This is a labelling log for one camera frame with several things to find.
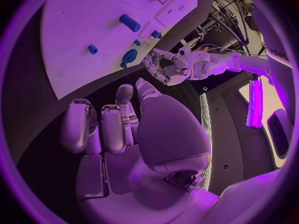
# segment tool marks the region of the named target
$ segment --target robotic arm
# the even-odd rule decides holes
[[[161,68],[159,61],[165,58],[173,62],[172,66]],[[178,54],[154,49],[153,54],[143,60],[147,71],[165,85],[173,86],[189,80],[203,80],[210,75],[218,75],[225,70],[239,72],[241,70],[263,75],[271,80],[267,59],[256,56],[242,56],[239,52],[226,54],[207,53],[205,51],[191,52],[184,46]]]

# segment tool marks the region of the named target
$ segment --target robotic hand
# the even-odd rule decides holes
[[[172,66],[161,68],[159,61],[165,58],[173,62]],[[242,56],[239,52],[226,54],[207,53],[205,51],[191,52],[191,48],[184,46],[178,54],[154,49],[153,54],[143,60],[147,71],[154,78],[165,85],[173,86],[189,80],[203,80],[210,75],[218,75],[225,70],[239,72],[241,70],[263,75],[270,79],[267,59],[256,56]]]

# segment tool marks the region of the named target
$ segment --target white pegboard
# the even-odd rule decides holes
[[[121,70],[122,57],[131,49],[138,56],[127,66],[139,64],[158,42],[150,34],[157,30],[165,35],[195,7],[197,0],[164,4],[159,0],[48,0],[42,15],[41,47],[57,98]],[[140,31],[134,33],[119,22],[123,14],[137,21]],[[136,39],[141,46],[134,44]],[[97,54],[89,53],[89,45],[98,48]]]

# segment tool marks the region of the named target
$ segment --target blue plastic piece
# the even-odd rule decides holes
[[[128,51],[123,57],[123,62],[121,63],[121,67],[124,69],[127,68],[128,63],[135,61],[135,59],[137,58],[137,54],[138,52],[135,49]]]
[[[135,40],[134,43],[135,43],[137,46],[141,46],[141,42],[138,41],[138,40]]]
[[[93,46],[93,45],[90,45],[88,47],[88,49],[89,49],[90,53],[93,54],[93,55],[98,52],[98,49],[95,46]]]
[[[159,39],[162,38],[162,34],[161,34],[161,32],[157,32],[157,30],[154,31],[154,32],[151,34],[151,36],[152,36],[153,38],[159,38]]]
[[[133,20],[126,14],[124,14],[120,17],[120,22],[122,22],[124,25],[126,25],[133,32],[137,32],[141,28],[141,25],[138,22],[136,22],[135,20]]]

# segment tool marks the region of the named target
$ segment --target purple light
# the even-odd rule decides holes
[[[249,105],[246,126],[262,127],[263,118],[263,86],[262,80],[249,81]]]

